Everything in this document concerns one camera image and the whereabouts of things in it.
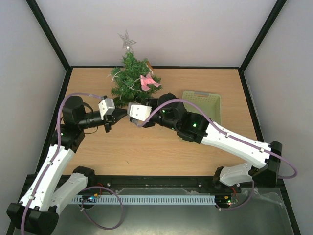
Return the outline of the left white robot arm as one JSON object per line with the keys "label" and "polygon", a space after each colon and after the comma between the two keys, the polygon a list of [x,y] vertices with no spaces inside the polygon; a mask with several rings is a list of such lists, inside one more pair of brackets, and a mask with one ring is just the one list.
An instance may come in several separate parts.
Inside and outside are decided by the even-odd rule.
{"label": "left white robot arm", "polygon": [[74,157],[85,137],[85,130],[103,126],[109,132],[113,125],[127,115],[127,110],[116,108],[106,96],[99,100],[98,110],[89,113],[83,93],[73,93],[62,101],[56,131],[51,139],[46,159],[32,185],[18,203],[11,203],[7,215],[21,234],[51,234],[63,209],[81,191],[97,189],[95,171],[79,166],[62,186],[58,182],[69,161]]}

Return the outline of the small green christmas tree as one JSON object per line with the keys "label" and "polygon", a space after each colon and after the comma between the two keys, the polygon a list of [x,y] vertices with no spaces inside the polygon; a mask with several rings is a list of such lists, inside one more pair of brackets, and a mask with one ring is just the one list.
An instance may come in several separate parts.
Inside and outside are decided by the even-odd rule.
{"label": "small green christmas tree", "polygon": [[122,57],[123,67],[113,68],[111,94],[116,107],[127,106],[130,102],[142,102],[153,97],[162,89],[161,78],[153,75],[148,59],[137,60],[132,52]]}

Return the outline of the pink fabric bow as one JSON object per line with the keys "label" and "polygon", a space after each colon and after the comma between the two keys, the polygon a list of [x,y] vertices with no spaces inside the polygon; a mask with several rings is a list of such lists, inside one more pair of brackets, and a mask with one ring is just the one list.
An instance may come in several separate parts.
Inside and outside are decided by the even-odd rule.
{"label": "pink fabric bow", "polygon": [[140,84],[141,84],[141,89],[143,91],[148,91],[150,89],[149,85],[153,85],[157,88],[161,85],[157,83],[155,80],[153,80],[150,74],[147,74],[146,76],[141,75]]}

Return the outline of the black aluminium front rail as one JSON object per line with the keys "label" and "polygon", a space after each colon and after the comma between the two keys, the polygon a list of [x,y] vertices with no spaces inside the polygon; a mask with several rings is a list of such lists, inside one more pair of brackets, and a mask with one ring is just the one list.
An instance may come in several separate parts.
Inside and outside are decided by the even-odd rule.
{"label": "black aluminium front rail", "polygon": [[106,176],[88,177],[88,186],[99,183],[111,189],[122,188],[183,188],[201,192],[226,192],[231,187],[214,185],[212,176]]}

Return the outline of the green perforated plastic basket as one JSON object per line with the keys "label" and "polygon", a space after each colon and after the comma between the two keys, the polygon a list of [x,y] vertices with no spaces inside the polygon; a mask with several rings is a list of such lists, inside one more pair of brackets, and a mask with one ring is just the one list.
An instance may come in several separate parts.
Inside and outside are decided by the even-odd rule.
{"label": "green perforated plastic basket", "polygon": [[184,141],[211,145],[224,136],[221,126],[221,97],[218,94],[184,91],[178,105],[182,115],[177,135]]}

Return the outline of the silver star ornament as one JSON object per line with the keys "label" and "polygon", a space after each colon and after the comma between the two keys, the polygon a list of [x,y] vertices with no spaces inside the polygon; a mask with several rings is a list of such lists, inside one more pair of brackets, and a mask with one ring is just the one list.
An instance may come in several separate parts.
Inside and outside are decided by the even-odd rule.
{"label": "silver star ornament", "polygon": [[122,45],[122,48],[125,49],[127,52],[134,52],[133,50],[133,45],[136,44],[136,41],[134,40],[131,40],[129,38],[129,34],[127,32],[127,30],[125,30],[125,33],[122,35],[122,34],[118,34],[120,39],[123,41],[123,45]]}

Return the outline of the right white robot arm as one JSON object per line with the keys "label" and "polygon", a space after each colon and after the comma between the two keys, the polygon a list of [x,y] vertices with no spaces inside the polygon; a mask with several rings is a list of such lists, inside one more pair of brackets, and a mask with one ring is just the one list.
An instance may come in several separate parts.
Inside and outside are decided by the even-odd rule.
{"label": "right white robot arm", "polygon": [[148,99],[144,104],[130,103],[128,115],[138,127],[148,128],[158,124],[176,131],[184,141],[213,146],[243,159],[243,164],[217,168],[212,180],[217,191],[223,192],[236,184],[247,182],[269,188],[276,186],[281,143],[243,137],[214,122],[199,107],[195,113],[186,110],[186,104],[191,102],[168,93],[160,98]]}

